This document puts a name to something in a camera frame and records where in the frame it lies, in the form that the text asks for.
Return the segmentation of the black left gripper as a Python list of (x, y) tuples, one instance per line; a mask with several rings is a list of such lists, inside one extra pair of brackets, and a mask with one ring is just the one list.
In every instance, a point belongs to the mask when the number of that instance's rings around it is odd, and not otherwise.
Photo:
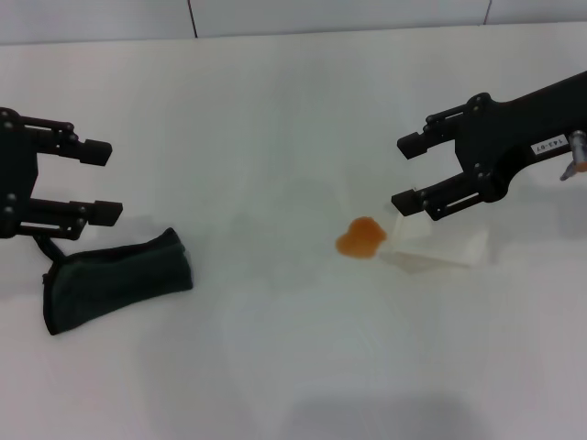
[(54, 202), (32, 198), (39, 175), (38, 153), (105, 166), (110, 143), (81, 141), (74, 125), (1, 109), (1, 238), (15, 235), (77, 240), (90, 226), (111, 227), (123, 204)]

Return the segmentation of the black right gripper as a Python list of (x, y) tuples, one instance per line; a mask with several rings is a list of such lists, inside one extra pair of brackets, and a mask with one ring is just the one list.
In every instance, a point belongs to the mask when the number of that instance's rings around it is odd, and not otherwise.
[(401, 137), (397, 148), (408, 159), (455, 141), (463, 173), (424, 189), (394, 195), (403, 216), (425, 212), (433, 221), (481, 202), (503, 199), (521, 170), (571, 151), (569, 137), (586, 131), (586, 74), (509, 102), (470, 99), (429, 115), (421, 133)]

